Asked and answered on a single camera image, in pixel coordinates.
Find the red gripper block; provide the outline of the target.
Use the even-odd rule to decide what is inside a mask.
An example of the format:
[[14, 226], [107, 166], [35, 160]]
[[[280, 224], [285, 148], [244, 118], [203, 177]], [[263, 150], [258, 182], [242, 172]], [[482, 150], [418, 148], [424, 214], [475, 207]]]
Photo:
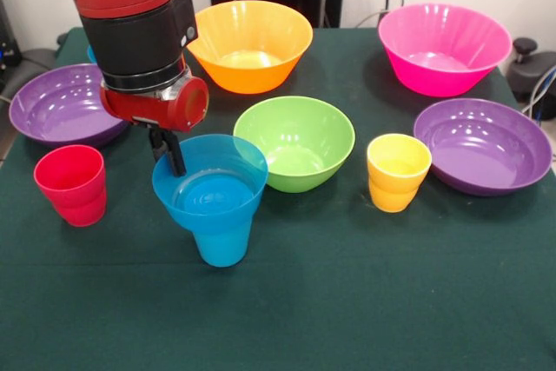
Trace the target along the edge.
[[102, 83], [100, 98], [105, 110], [116, 118], [163, 129], [149, 129], [153, 157], [158, 162], [166, 154], [174, 176], [186, 175], [180, 142], [171, 130], [188, 132], [206, 116], [209, 91], [201, 78], [183, 76], [165, 89], [144, 94], [117, 92]]

